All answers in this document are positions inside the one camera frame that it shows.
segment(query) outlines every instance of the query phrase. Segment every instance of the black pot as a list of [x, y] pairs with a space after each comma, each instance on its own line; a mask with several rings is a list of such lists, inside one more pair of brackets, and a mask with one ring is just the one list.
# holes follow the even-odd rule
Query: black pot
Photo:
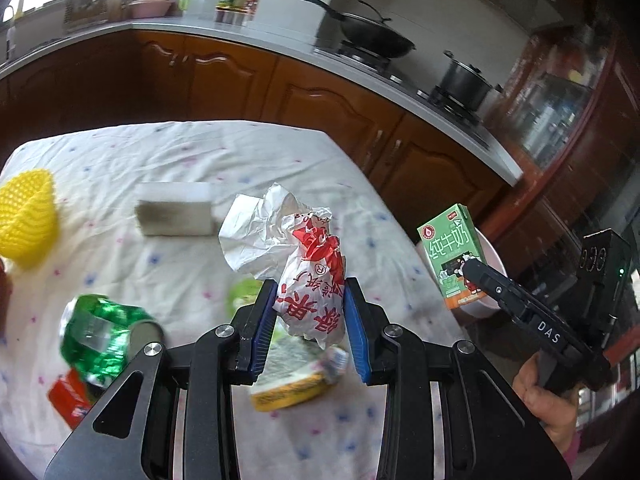
[[383, 18], [367, 2], [358, 0], [361, 4], [376, 10], [376, 14], [380, 17], [378, 22], [357, 14], [343, 14], [331, 8], [322, 0], [303, 1], [322, 7], [334, 20], [340, 21], [340, 29], [347, 40], [351, 41], [355, 46], [369, 50], [374, 54], [387, 58], [402, 57], [415, 48], [415, 45], [402, 34], [386, 26], [386, 22], [391, 21], [390, 18]]
[[480, 70], [475, 66], [456, 61], [449, 50], [445, 50], [444, 55], [451, 58], [451, 64], [442, 78], [440, 90], [453, 97], [469, 111], [478, 110], [489, 90], [495, 88], [498, 92], [502, 92], [500, 85], [492, 86], [480, 75]]

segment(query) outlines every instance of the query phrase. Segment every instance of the pink sleeve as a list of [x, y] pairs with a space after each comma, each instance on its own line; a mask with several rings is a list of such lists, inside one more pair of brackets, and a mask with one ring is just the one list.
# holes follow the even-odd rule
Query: pink sleeve
[[564, 461], [567, 462], [569, 467], [571, 467], [575, 459], [578, 458], [578, 449], [580, 449], [580, 432], [576, 431], [571, 444], [569, 444], [569, 449], [562, 454]]

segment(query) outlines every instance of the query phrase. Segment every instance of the white bucket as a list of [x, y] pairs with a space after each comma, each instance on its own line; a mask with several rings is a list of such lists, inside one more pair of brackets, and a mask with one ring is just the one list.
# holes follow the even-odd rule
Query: white bucket
[[[507, 275], [506, 270], [504, 269], [504, 264], [498, 256], [498, 253], [495, 251], [494, 246], [489, 243], [489, 240], [478, 230], [478, 239], [480, 240], [480, 245], [482, 247], [482, 252], [484, 253], [484, 259], [488, 266], [493, 267], [498, 272], [503, 273], [505, 276]], [[433, 273], [433, 269], [431, 268], [431, 264], [429, 263], [429, 259], [427, 257], [427, 253], [424, 250], [424, 245], [422, 242], [418, 242], [415, 246], [415, 249], [420, 254], [420, 258], [424, 262], [427, 269], [429, 269], [429, 274], [431, 279], [438, 283], [436, 276]], [[498, 303], [494, 300], [494, 298], [490, 298], [489, 296], [485, 296], [484, 298], [480, 298], [479, 300], [472, 301], [471, 303], [467, 303], [458, 307], [462, 312], [469, 314], [470, 316], [475, 317], [476, 319], [484, 319], [485, 317], [492, 316], [495, 312], [500, 310]]]

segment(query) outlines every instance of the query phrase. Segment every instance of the cabinet handle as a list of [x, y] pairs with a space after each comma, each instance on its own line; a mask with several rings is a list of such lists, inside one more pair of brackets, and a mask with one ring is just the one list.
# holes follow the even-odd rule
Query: cabinet handle
[[402, 140], [401, 139], [396, 139], [396, 142], [394, 144], [393, 149], [391, 150], [391, 153], [389, 153], [389, 156], [386, 158], [386, 164], [388, 166], [391, 166], [391, 163], [396, 158], [396, 155], [398, 154], [398, 150], [400, 149], [401, 145], [402, 145]]
[[371, 157], [373, 155], [373, 150], [376, 149], [376, 146], [380, 142], [380, 139], [382, 138], [383, 134], [384, 134], [383, 130], [378, 130], [378, 132], [376, 133], [376, 139], [373, 141], [373, 144], [369, 147], [369, 149], [367, 150], [367, 154], [364, 156], [364, 162], [360, 167], [362, 171], [364, 171], [364, 169], [369, 165], [369, 161], [371, 160]]

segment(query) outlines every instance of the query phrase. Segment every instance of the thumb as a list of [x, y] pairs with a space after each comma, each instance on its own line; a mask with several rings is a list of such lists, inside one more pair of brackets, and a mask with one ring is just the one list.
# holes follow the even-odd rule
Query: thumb
[[527, 389], [524, 403], [534, 416], [550, 426], [571, 424], [575, 417], [575, 407], [571, 403], [539, 386]]

